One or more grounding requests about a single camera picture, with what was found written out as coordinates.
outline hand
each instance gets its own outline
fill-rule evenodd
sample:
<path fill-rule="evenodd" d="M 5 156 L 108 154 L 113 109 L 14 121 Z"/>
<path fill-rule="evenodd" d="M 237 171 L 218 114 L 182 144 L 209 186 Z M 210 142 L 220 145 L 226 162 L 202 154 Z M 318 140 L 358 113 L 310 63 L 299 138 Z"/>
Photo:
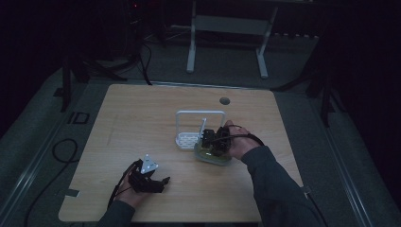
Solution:
<path fill-rule="evenodd" d="M 137 208 L 142 201 L 147 198 L 151 193 L 148 192 L 135 192 L 128 181 L 129 174 L 127 174 L 124 178 L 124 182 L 118 188 L 118 192 L 116 193 L 115 200 L 123 201 L 133 208 Z"/>
<path fill-rule="evenodd" d="M 224 127 L 234 125 L 233 121 L 228 120 Z M 237 127 L 228 127 L 230 130 L 230 135 L 235 134 L 249 134 L 250 132 L 247 131 L 245 128 L 237 128 Z M 242 156 L 250 151 L 253 148 L 260 147 L 260 145 L 251 138 L 247 137 L 237 137 L 231 139 L 231 146 L 228 150 L 229 155 L 235 157 L 238 160 L 241 160 Z"/>

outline person's left hand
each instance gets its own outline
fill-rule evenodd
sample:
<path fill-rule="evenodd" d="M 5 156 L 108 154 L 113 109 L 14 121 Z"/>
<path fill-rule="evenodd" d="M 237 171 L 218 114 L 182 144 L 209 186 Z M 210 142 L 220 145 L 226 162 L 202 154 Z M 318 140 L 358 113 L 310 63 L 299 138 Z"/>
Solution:
<path fill-rule="evenodd" d="M 129 173 L 125 176 L 123 183 L 120 185 L 120 188 L 118 188 L 115 200 L 123 201 L 136 209 L 142 203 L 142 201 L 146 199 L 151 193 L 135 192 L 128 182 L 128 178 L 130 175 Z"/>

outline forearm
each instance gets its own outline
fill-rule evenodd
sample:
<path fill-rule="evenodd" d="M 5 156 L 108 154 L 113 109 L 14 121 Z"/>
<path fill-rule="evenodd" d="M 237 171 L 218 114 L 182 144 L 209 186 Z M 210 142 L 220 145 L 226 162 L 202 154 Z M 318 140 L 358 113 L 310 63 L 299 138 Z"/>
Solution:
<path fill-rule="evenodd" d="M 97 223 L 97 227 L 129 227 L 134 213 L 132 206 L 123 201 L 114 201 Z"/>
<path fill-rule="evenodd" d="M 253 196 L 265 226 L 320 226 L 312 203 L 268 147 L 250 150 L 241 161 L 252 176 Z"/>

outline table top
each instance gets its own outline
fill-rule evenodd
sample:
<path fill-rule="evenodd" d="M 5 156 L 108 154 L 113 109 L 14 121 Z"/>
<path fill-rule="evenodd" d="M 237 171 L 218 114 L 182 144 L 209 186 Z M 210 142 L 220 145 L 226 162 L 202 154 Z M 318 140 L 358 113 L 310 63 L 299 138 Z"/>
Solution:
<path fill-rule="evenodd" d="M 230 99 L 222 105 L 222 97 Z M 176 145 L 177 111 L 224 111 L 270 147 L 290 177 L 302 185 L 274 94 L 270 91 L 115 84 L 110 86 L 59 212 L 63 221 L 98 221 L 106 212 L 123 171 L 148 154 L 159 165 L 152 180 L 171 177 L 161 194 L 150 196 L 133 221 L 257 222 L 253 184 L 246 166 L 233 159 L 217 166 Z M 220 118 L 206 115 L 206 129 Z M 199 132 L 203 115 L 182 115 L 180 131 Z"/>

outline gray carpet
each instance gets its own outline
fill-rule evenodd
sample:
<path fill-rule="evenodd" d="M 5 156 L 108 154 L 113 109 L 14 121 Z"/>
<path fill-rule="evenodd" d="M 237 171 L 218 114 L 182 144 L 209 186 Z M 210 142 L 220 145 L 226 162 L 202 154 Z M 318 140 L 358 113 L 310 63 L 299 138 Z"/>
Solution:
<path fill-rule="evenodd" d="M 234 86 L 269 89 L 296 78 L 316 40 L 286 37 L 272 37 L 267 50 L 266 61 L 270 77 L 261 79 L 254 50 L 250 48 L 211 48 L 197 49 L 195 72 L 186 74 L 188 47 L 181 40 L 171 43 L 167 48 L 159 44 L 149 44 L 152 56 L 148 76 L 152 81 L 178 82 L 190 84 Z M 144 59 L 148 51 L 143 50 Z M 139 70 L 134 67 L 121 72 L 129 78 L 128 83 L 144 83 Z M 23 226 L 28 206 L 44 186 L 64 167 L 53 158 L 51 146 L 65 138 L 78 142 L 79 156 L 85 146 L 102 98 L 109 84 L 115 81 L 93 78 L 88 85 L 74 83 L 72 108 L 60 113 L 61 99 L 53 97 L 61 86 L 61 72 L 50 77 L 41 91 L 35 95 L 20 118 L 0 141 L 0 180 L 1 199 L 4 203 L 25 166 L 43 146 L 43 141 L 53 126 L 60 126 L 51 140 L 45 154 L 41 170 L 18 206 L 9 226 Z M 358 226 L 353 208 L 348 201 L 340 179 L 339 170 L 328 144 L 325 128 L 315 112 L 320 100 L 309 99 L 304 90 L 307 83 L 285 92 L 275 93 L 280 113 L 283 117 L 288 138 L 292 146 L 304 184 L 312 189 L 312 196 L 323 212 L 328 226 Z M 90 114 L 86 125 L 67 124 L 71 112 Z M 347 113 L 338 109 L 329 115 L 330 132 L 356 183 L 366 210 L 374 226 L 401 226 L 400 213 L 379 178 L 366 148 Z M 68 159 L 74 147 L 65 142 L 57 151 L 63 159 Z M 77 164 L 72 164 L 51 184 L 34 206 L 29 226 L 80 226 L 81 223 L 63 223 L 58 219 L 62 195 L 68 188 Z M 147 226 L 182 226 L 179 223 L 152 223 Z M 207 226 L 232 226 L 231 224 L 208 224 Z"/>

